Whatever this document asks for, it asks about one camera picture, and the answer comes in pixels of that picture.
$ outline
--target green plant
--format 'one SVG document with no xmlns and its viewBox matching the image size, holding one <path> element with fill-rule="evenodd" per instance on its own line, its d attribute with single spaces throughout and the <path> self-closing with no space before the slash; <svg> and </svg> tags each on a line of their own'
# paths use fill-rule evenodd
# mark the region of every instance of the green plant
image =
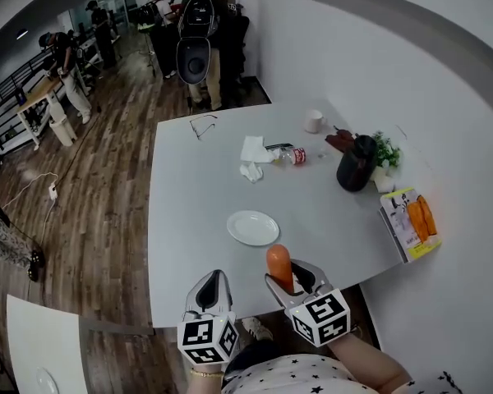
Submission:
<svg viewBox="0 0 493 394">
<path fill-rule="evenodd" d="M 378 144 L 376 165 L 379 167 L 398 167 L 400 164 L 400 148 L 391 144 L 389 137 L 385 138 L 382 131 L 377 131 L 372 138 Z"/>
</svg>

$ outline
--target person wearing cap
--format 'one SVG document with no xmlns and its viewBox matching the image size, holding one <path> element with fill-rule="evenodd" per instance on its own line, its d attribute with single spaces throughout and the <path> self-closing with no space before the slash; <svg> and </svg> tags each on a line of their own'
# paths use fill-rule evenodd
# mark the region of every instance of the person wearing cap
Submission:
<svg viewBox="0 0 493 394">
<path fill-rule="evenodd" d="M 104 60 L 104 68 L 109 69 L 117 64 L 117 59 L 115 58 L 115 50 L 112 44 L 108 13 L 99 8 L 95 0 L 91 0 L 88 3 L 86 10 L 92 11 L 91 23 L 95 29 L 95 38 L 99 45 L 100 55 Z"/>
<path fill-rule="evenodd" d="M 54 46 L 55 62 L 47 69 L 46 76 L 51 78 L 52 71 L 62 69 L 60 77 L 66 89 L 67 98 L 79 112 L 79 117 L 82 117 L 82 124 L 86 124 L 91 118 L 91 104 L 76 83 L 76 56 L 71 48 L 71 40 L 63 32 L 56 34 L 48 32 L 40 37 L 39 45 L 42 49 Z"/>
<path fill-rule="evenodd" d="M 186 6 L 189 0 L 183 0 L 183 5 Z M 210 104 L 212 111 L 218 111 L 222 108 L 221 102 L 221 62 L 219 49 L 222 45 L 223 34 L 226 33 L 230 12 L 228 10 L 228 0 L 212 0 L 214 4 L 215 15 L 219 17 L 219 28 L 209 37 L 210 42 L 210 65 L 208 75 L 206 76 L 206 85 L 208 86 L 208 94 L 210 96 Z M 200 85 L 189 85 L 190 94 L 193 101 L 199 108 L 204 108 L 207 102 L 203 99 L 200 92 Z"/>
<path fill-rule="evenodd" d="M 169 3 L 165 0 L 153 0 L 159 11 L 159 22 L 156 23 L 156 39 L 159 51 L 156 51 L 159 66 L 165 79 L 177 74 L 176 51 L 179 33 L 174 21 L 177 15 L 173 13 Z"/>
</svg>

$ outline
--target white plate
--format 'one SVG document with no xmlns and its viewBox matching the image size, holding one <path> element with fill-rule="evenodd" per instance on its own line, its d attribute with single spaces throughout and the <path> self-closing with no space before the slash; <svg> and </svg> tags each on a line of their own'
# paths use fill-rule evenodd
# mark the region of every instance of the white plate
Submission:
<svg viewBox="0 0 493 394">
<path fill-rule="evenodd" d="M 38 368 L 36 371 L 36 381 L 39 383 L 40 392 L 43 394 L 58 394 L 57 384 L 44 368 Z"/>
<path fill-rule="evenodd" d="M 227 229 L 239 242 L 253 246 L 271 244 L 279 236 L 279 226 L 273 218 L 250 210 L 236 212 L 230 216 Z"/>
</svg>

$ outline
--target bracelet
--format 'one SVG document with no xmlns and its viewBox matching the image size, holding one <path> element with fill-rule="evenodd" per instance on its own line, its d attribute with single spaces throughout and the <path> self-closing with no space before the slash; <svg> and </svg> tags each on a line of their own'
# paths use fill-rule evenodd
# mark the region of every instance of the bracelet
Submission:
<svg viewBox="0 0 493 394">
<path fill-rule="evenodd" d="M 196 375 L 197 377 L 203 377 L 203 378 L 222 378 L 224 376 L 224 372 L 206 373 L 206 372 L 197 372 L 194 369 L 190 369 L 190 373 L 192 375 Z"/>
</svg>

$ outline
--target floor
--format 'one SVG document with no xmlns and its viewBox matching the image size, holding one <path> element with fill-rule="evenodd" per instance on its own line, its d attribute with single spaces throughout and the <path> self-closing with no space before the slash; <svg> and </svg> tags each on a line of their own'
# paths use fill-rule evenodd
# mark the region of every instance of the floor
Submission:
<svg viewBox="0 0 493 394">
<path fill-rule="evenodd" d="M 50 210 L 53 176 L 37 180 L 6 212 L 26 234 L 41 241 L 48 257 L 40 283 L 0 261 L 0 351 L 11 370 L 6 334 L 6 297 L 11 294 L 49 308 L 88 318 L 151 326 L 147 273 L 147 219 L 155 128 L 188 114 L 186 87 L 178 79 L 163 83 L 148 67 L 139 35 L 121 42 L 118 68 L 103 73 L 91 98 L 100 114 L 83 126 L 72 107 L 67 114 L 79 140 L 60 145 L 47 130 L 38 152 L 31 144 L 6 156 L 0 170 L 0 205 L 15 197 L 39 174 L 58 174 L 58 201 Z M 245 105 L 267 103 L 257 85 Z M 372 341 L 359 289 L 346 291 L 353 321 Z M 264 316 L 274 330 L 280 314 Z M 311 347 L 286 326 L 278 338 L 287 347 Z M 186 375 L 175 337 L 114 336 L 91 332 L 87 364 L 97 393 L 186 390 Z M 11 389 L 0 376 L 0 390 Z"/>
</svg>

